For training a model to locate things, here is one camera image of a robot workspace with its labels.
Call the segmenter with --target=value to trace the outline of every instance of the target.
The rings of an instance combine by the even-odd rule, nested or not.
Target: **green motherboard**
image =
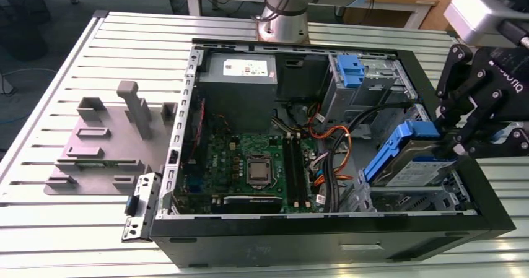
[[[205,172],[190,175],[186,193],[180,195],[189,213],[210,214],[212,201],[224,196],[272,196],[284,201],[282,213],[316,212],[309,173],[304,169],[306,202],[289,201],[288,170],[285,165],[284,139],[266,134],[210,136],[205,160]],[[300,140],[302,157],[316,151],[312,139]]]

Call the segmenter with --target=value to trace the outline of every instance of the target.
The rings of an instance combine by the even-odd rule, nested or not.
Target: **cpu socket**
[[[246,156],[246,184],[264,189],[273,182],[273,164],[269,155]]]

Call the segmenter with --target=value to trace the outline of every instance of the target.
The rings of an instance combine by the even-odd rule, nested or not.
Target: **aluminum workbench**
[[[452,38],[443,32],[310,24],[313,44],[412,50],[437,83]],[[122,104],[138,81],[152,106],[178,102],[192,39],[256,39],[252,20],[111,12],[94,17],[0,163],[0,277],[529,277],[529,160],[481,160],[518,230],[420,263],[178,269],[154,243],[122,244],[126,196],[49,196],[45,181],[85,96]]]

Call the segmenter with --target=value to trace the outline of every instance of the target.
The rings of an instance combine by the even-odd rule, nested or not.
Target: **ram slot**
[[[305,178],[305,160],[304,160],[304,152],[301,149],[301,140],[300,138],[293,138],[292,140],[292,158],[294,161],[294,175],[297,178],[297,188],[298,188],[298,200],[300,206],[310,207],[310,202],[308,198],[308,181]]]
[[[285,178],[288,182],[288,202],[289,206],[298,207],[298,186],[296,176],[296,164],[293,159],[293,140],[290,136],[284,138],[284,161],[285,161]]]

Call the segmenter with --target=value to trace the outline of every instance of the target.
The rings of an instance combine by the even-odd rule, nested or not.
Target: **gray floor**
[[[31,62],[15,60],[0,48],[0,71],[3,74],[18,69],[46,68],[59,70],[70,50],[82,34],[93,13],[98,9],[121,12],[141,12],[152,14],[173,14],[170,0],[81,0],[73,5],[70,0],[46,0],[53,20],[41,26],[43,37],[50,46],[46,57]],[[216,17],[250,18],[261,14],[264,4],[240,1],[221,4],[221,9],[213,10],[209,0],[204,0],[204,15]],[[174,0],[173,7],[180,14],[188,14],[185,0]],[[337,23],[332,7],[310,7],[312,22]],[[54,79],[54,73],[47,71],[25,71],[6,77],[19,89],[13,97],[0,94],[0,159],[25,125],[26,119],[6,123],[31,113],[37,103]]]

